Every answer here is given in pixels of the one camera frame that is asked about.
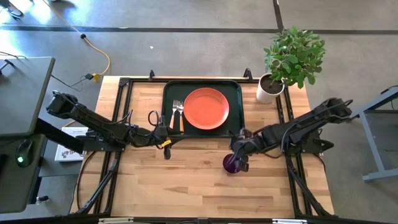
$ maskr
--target black tray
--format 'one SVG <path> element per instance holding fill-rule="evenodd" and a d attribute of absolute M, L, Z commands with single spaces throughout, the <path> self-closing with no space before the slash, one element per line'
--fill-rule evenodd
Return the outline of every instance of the black tray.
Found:
<path fill-rule="evenodd" d="M 218 128 L 202 130 L 192 126 L 183 115 L 185 134 L 173 135 L 173 138 L 226 138 L 228 130 L 239 134 L 244 128 L 242 89 L 232 80 L 172 80 L 166 83 L 163 90 L 162 115 L 165 115 L 167 124 L 172 117 L 173 100 L 185 101 L 186 97 L 199 88 L 214 88 L 224 94 L 229 104 L 229 115 L 226 121 Z M 180 113 L 174 114 L 174 129 L 180 130 Z"/>

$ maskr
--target gray floor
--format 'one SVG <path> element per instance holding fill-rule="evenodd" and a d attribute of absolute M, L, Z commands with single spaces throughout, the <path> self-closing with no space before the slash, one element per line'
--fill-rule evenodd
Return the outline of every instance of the gray floor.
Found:
<path fill-rule="evenodd" d="M 14 1 L 25 12 L 16 21 L 0 12 L 0 22 L 16 26 L 64 26 L 39 0 Z M 285 26 L 306 29 L 398 29 L 395 0 L 280 0 Z M 275 29 L 271 0 L 172 0 L 61 1 L 52 4 L 76 26 L 93 27 L 196 27 Z M 246 67 L 255 76 L 264 73 L 264 52 L 272 34 L 88 32 L 88 38 L 109 53 L 112 67 L 107 75 L 208 75 L 240 77 Z M 396 62 L 398 35 L 322 35 L 326 40 L 323 71 L 314 86 L 307 86 L 311 107 L 337 96 L 354 99 L 357 108 L 385 88 L 398 84 Z M 75 32 L 0 30 L 0 50 L 30 57 L 56 58 L 53 74 L 67 83 L 88 72 L 100 72 L 105 58 L 87 46 Z M 100 85 L 84 82 L 81 92 L 51 79 L 44 105 L 52 90 L 74 94 L 95 109 Z M 44 113 L 40 117 L 61 127 L 67 121 Z M 322 138 L 335 143 L 325 153 L 326 173 L 337 215 L 346 218 L 396 223 L 398 177 L 363 183 L 361 175 L 376 171 L 370 147 L 358 121 L 325 126 Z M 55 149 L 49 144 L 42 176 L 76 174 L 79 163 L 52 162 Z M 389 167 L 398 167 L 398 153 L 386 155 Z M 57 206 L 30 205 L 23 213 L 0 215 L 0 219 L 66 214 L 75 184 L 71 176 L 45 177 L 40 192 L 50 189 Z"/>

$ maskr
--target silver fork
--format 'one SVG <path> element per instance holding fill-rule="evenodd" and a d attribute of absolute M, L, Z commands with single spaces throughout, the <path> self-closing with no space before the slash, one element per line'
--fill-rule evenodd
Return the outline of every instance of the silver fork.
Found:
<path fill-rule="evenodd" d="M 173 100 L 173 114 L 172 114 L 172 119 L 170 121 L 170 128 L 171 129 L 173 129 L 173 127 L 174 127 L 174 113 L 177 110 L 177 103 L 178 103 L 178 100 Z"/>
<path fill-rule="evenodd" d="M 182 132 L 181 134 L 183 134 L 184 125 L 182 123 L 182 112 L 184 111 L 184 103 L 182 101 L 179 101 L 177 103 L 177 110 L 178 110 L 178 112 L 180 112 L 180 131 Z"/>

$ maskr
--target wooden table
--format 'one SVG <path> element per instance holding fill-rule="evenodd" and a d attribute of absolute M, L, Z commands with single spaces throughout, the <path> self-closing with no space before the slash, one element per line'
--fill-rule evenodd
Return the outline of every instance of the wooden table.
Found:
<path fill-rule="evenodd" d="M 96 112 L 111 119 L 120 77 L 104 77 Z M 150 110 L 161 112 L 164 83 L 135 83 L 132 89 L 131 122 L 147 129 Z M 241 84 L 246 128 L 257 130 L 279 123 L 276 102 L 256 100 L 257 84 Z M 305 88 L 289 88 L 294 116 L 310 110 Z M 120 109 L 124 108 L 123 95 Z M 294 217 L 285 158 L 271 159 L 262 154 L 249 158 L 249 172 L 230 175 L 223 170 L 223 158 L 231 153 L 228 139 L 186 139 L 173 146 L 165 160 L 155 147 L 123 153 L 116 183 L 113 217 L 213 217 L 288 218 Z M 278 149 L 271 154 L 278 154 Z M 83 204 L 100 179 L 104 153 L 89 161 L 81 177 Z M 303 155 L 309 189 L 324 208 L 333 213 L 322 163 L 314 155 Z M 300 207 L 304 211 L 301 191 Z M 104 208 L 108 188 L 104 191 Z M 71 212 L 76 211 L 74 201 Z"/>

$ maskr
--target purple cup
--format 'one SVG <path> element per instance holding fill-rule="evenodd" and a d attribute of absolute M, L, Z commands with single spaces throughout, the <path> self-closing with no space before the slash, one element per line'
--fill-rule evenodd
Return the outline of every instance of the purple cup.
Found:
<path fill-rule="evenodd" d="M 236 167 L 235 161 L 237 159 L 234 159 L 234 161 L 231 161 L 231 158 L 234 156 L 234 154 L 228 154 L 224 157 L 223 160 L 223 166 L 226 172 L 229 172 L 230 174 L 236 174 L 237 172 L 241 171 L 238 167 Z"/>

